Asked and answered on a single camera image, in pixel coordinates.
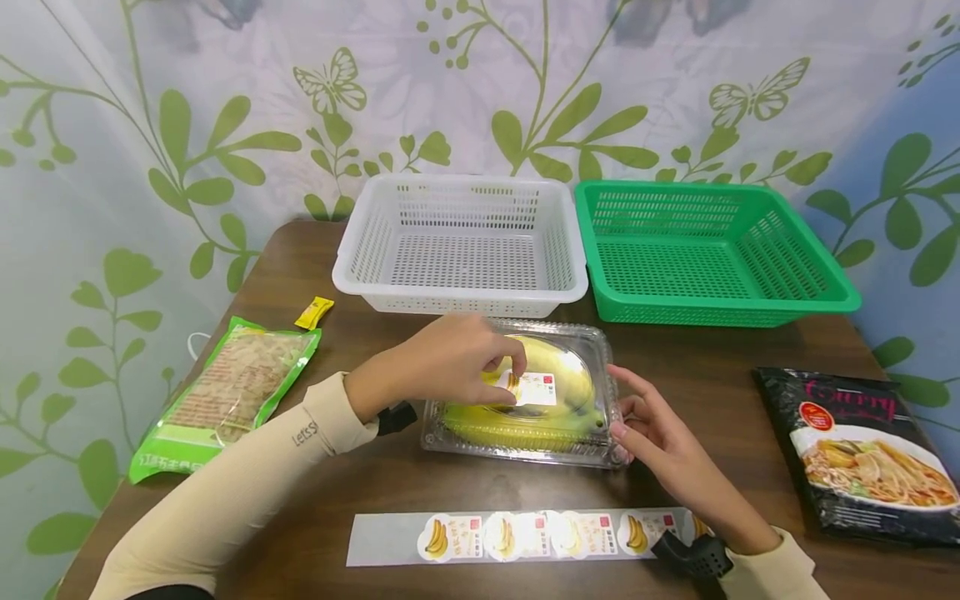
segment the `wallpaper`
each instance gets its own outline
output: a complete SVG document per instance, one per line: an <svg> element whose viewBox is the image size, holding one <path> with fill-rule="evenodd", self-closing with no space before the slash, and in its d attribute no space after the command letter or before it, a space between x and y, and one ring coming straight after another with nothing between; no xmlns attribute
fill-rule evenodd
<svg viewBox="0 0 960 600"><path fill-rule="evenodd" d="M960 4L15 0L0 578L53 597L270 234L382 172L779 190L954 472Z"/></svg>

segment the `hand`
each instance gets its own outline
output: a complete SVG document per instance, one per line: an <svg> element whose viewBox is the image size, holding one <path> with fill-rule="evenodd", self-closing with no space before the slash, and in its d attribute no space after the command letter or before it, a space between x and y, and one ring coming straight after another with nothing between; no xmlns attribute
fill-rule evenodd
<svg viewBox="0 0 960 600"><path fill-rule="evenodd" d="M516 404L513 394L480 377L483 371L495 371L504 356L513 359L516 374L523 374L527 356L520 341L496 333L480 315L444 315L361 365L344 385L361 421L372 420L383 408L407 398Z"/></svg>
<svg viewBox="0 0 960 600"><path fill-rule="evenodd" d="M763 554L780 535L737 491L677 417L657 388L639 375L608 365L607 371L636 392L620 400L623 423L611 433L646 465L678 502L701 518L737 554Z"/></svg>

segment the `black wrist strap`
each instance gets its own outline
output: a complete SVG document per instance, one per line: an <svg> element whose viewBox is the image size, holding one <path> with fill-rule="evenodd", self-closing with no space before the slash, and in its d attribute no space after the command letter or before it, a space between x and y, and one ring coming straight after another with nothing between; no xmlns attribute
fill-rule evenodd
<svg viewBox="0 0 960 600"><path fill-rule="evenodd" d="M714 536L700 536L686 545L669 531L654 544L654 555L694 579L723 577L733 568L727 546Z"/></svg>
<svg viewBox="0 0 960 600"><path fill-rule="evenodd" d="M410 402L403 400L399 404L383 409L376 417L380 420L380 426L376 431L376 435L380 437L403 431L411 424L417 422L417 411L410 405Z"/></svg>

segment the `black package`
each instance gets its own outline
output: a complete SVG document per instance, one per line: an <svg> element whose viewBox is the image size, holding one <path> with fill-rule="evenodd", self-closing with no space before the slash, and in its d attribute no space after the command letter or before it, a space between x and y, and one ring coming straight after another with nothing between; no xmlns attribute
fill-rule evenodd
<svg viewBox="0 0 960 600"><path fill-rule="evenodd" d="M896 383L773 368L754 375L825 533L960 546L960 495Z"/></svg>

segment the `small yellow snack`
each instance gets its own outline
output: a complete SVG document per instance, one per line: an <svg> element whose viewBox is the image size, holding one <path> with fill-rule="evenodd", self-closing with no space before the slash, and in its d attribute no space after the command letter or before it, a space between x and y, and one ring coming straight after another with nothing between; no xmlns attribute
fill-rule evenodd
<svg viewBox="0 0 960 600"><path fill-rule="evenodd" d="M333 300L315 296L310 305L303 310L300 318L294 322L297 327L303 327L307 331L313 331L317 328L320 318L326 314L333 306Z"/></svg>

